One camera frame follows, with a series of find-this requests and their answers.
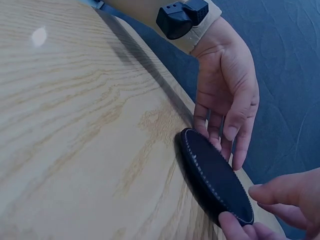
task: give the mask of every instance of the white stitching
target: white stitching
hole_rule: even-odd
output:
[[[221,197],[218,195],[218,193],[215,191],[215,189],[214,189],[213,187],[211,187],[211,184],[209,183],[208,180],[206,180],[207,177],[204,175],[201,167],[198,166],[199,164],[198,164],[198,162],[197,162],[197,155],[193,155],[193,152],[191,151],[190,144],[189,144],[189,141],[188,141],[188,138],[187,138],[187,132],[188,132],[188,131],[195,132],[196,134],[200,134],[200,133],[198,133],[198,132],[195,131],[194,129],[187,129],[187,130],[185,131],[185,133],[184,133],[185,143],[186,143],[186,146],[187,146],[187,149],[188,149],[189,154],[190,154],[190,155],[192,156],[192,158],[193,158],[193,162],[194,162],[195,166],[198,168],[198,171],[200,172],[200,175],[202,176],[203,181],[206,183],[206,185],[208,186],[208,188],[211,190],[211,192],[213,193],[213,195],[215,196],[215,198],[227,209],[228,212],[230,212],[229,207],[226,206],[226,204],[225,204],[224,201],[221,199]],[[242,186],[242,184],[241,184],[241,182],[240,182],[239,179],[238,179],[238,181],[239,181],[242,189],[245,191],[244,186]],[[250,207],[251,207],[251,214],[252,214],[252,218],[253,218],[253,217],[254,217],[254,210],[253,210],[253,208],[252,208],[252,206],[251,206],[251,203],[250,203],[250,200],[249,200],[248,196],[246,196],[246,197],[247,197],[247,199],[248,199],[248,201],[249,201],[249,204],[250,204]],[[244,223],[246,223],[246,224],[249,224],[249,223],[251,223],[251,221],[252,221],[252,219],[251,219],[251,221],[245,221],[245,220],[243,220],[241,217],[237,216],[234,212],[231,212],[231,214],[233,214],[237,219],[241,220],[242,222],[244,222]]]

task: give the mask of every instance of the wrist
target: wrist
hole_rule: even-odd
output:
[[[232,26],[219,17],[211,24],[190,54],[199,59],[203,55],[217,53],[230,46],[243,43],[242,38]]]

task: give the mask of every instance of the black strap buckle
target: black strap buckle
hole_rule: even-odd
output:
[[[169,40],[175,40],[198,26],[208,12],[209,5],[204,0],[177,1],[159,9],[156,24]]]

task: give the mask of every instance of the gray carpet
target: gray carpet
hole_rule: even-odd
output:
[[[320,1],[216,0],[248,44],[261,103],[244,169],[255,184],[320,167]],[[198,64],[139,22],[104,6],[140,34],[195,99]],[[286,235],[304,232],[280,222]]]

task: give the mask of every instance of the fingernail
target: fingernail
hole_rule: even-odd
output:
[[[234,126],[230,126],[227,131],[227,136],[225,136],[229,141],[233,141],[238,133],[238,129]]]
[[[259,187],[261,187],[262,184],[256,184],[256,185],[253,185],[251,187],[249,187],[249,191],[252,192],[252,191],[256,191]]]

